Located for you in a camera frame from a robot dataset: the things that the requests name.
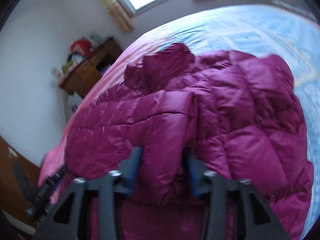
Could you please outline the magenta quilted down jacket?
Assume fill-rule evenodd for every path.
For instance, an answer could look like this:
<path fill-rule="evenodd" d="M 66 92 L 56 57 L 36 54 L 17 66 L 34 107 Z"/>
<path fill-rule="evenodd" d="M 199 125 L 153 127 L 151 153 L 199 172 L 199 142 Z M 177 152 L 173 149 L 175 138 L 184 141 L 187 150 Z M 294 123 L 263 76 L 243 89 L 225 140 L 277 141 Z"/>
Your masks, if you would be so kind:
<path fill-rule="evenodd" d="M 65 185 L 103 177 L 143 149 L 133 196 L 122 202 L 125 239 L 198 239 L 204 203 L 182 167 L 189 147 L 227 179 L 250 179 L 291 239 L 302 235 L 313 165 L 294 81 L 277 55 L 192 54 L 175 43 L 125 69 L 124 82 L 78 109 L 67 134 Z"/>

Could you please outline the dark wooden bed footboard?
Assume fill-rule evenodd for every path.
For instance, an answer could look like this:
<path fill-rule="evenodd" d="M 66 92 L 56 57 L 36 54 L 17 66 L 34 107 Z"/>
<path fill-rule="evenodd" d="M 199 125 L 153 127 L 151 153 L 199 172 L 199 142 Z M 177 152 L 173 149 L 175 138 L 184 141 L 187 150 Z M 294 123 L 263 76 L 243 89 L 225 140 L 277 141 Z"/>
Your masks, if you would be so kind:
<path fill-rule="evenodd" d="M 1 209 L 20 222 L 36 226 L 36 222 L 30 220 L 26 213 L 27 201 L 22 194 L 19 180 L 14 173 L 14 166 L 21 163 L 29 182 L 36 186 L 40 174 L 40 168 L 22 156 L 13 146 L 4 139 L 0 144 L 1 155 Z"/>

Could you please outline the white printed paper bag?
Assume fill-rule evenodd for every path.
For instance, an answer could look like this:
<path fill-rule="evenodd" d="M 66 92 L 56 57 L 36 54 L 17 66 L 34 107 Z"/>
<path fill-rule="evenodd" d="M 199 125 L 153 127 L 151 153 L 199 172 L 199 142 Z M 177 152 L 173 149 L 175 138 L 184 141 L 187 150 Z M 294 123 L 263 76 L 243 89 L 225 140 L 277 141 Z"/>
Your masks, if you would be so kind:
<path fill-rule="evenodd" d="M 71 116 L 76 112 L 78 107 L 81 105 L 83 98 L 77 93 L 74 92 L 72 95 L 67 97 L 66 105 L 66 120 L 69 120 Z"/>

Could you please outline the brown wooden desk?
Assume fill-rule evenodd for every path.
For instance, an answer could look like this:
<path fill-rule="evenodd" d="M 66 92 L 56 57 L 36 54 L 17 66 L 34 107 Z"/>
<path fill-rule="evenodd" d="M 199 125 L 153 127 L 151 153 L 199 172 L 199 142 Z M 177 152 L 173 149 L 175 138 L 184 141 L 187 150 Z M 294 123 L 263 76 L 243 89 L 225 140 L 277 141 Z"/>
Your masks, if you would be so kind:
<path fill-rule="evenodd" d="M 67 94 L 78 94 L 81 98 L 89 93 L 103 74 L 122 54 L 121 47 L 114 38 L 108 37 L 89 58 L 76 65 L 59 83 L 58 87 Z"/>

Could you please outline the green item on desk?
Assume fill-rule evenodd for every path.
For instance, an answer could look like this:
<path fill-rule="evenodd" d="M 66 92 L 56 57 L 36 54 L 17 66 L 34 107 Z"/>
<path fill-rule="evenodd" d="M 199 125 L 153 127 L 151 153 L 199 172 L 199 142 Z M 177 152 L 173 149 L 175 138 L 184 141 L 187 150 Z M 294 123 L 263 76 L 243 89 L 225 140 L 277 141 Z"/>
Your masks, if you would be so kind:
<path fill-rule="evenodd" d="M 65 64 L 61 67 L 61 70 L 62 70 L 63 75 L 66 75 L 67 73 L 69 73 L 70 71 L 72 71 L 73 67 L 74 67 L 73 61 L 68 61 L 67 63 L 65 63 Z"/>

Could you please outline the red box on desk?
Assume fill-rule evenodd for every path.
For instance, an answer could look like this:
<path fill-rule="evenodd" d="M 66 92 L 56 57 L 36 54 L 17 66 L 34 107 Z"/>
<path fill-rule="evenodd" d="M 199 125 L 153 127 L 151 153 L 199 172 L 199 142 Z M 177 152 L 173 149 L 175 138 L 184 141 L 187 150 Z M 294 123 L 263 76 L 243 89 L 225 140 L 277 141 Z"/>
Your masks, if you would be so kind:
<path fill-rule="evenodd" d="M 92 51 L 92 42 L 87 38 L 80 38 L 73 42 L 70 51 L 86 57 Z"/>

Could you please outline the left beige curtain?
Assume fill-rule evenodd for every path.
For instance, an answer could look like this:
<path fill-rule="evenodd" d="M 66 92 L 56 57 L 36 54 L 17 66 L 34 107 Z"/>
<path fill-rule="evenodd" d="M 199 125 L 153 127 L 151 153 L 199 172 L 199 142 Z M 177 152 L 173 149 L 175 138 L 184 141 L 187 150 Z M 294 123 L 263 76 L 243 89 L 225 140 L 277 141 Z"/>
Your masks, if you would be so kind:
<path fill-rule="evenodd" d="M 100 1 L 122 33 L 129 33 L 133 31 L 134 27 L 130 21 L 130 17 L 118 0 Z"/>

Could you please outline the pink patterned bed sheet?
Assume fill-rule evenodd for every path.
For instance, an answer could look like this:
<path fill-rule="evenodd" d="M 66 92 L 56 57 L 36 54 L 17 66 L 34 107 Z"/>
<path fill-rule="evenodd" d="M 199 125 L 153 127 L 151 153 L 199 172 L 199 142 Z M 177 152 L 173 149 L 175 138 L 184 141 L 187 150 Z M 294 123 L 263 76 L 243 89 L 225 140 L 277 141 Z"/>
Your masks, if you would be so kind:
<path fill-rule="evenodd" d="M 195 54 L 235 49 L 255 56 L 278 54 L 289 65 L 306 118 L 308 159 L 313 164 L 312 197 L 301 221 L 301 239 L 318 239 L 319 218 L 319 26 L 302 16 L 267 5 L 206 10 L 171 21 L 143 34 L 118 57 L 85 96 L 85 108 L 103 91 L 121 83 L 125 68 L 145 54 L 183 42 Z"/>

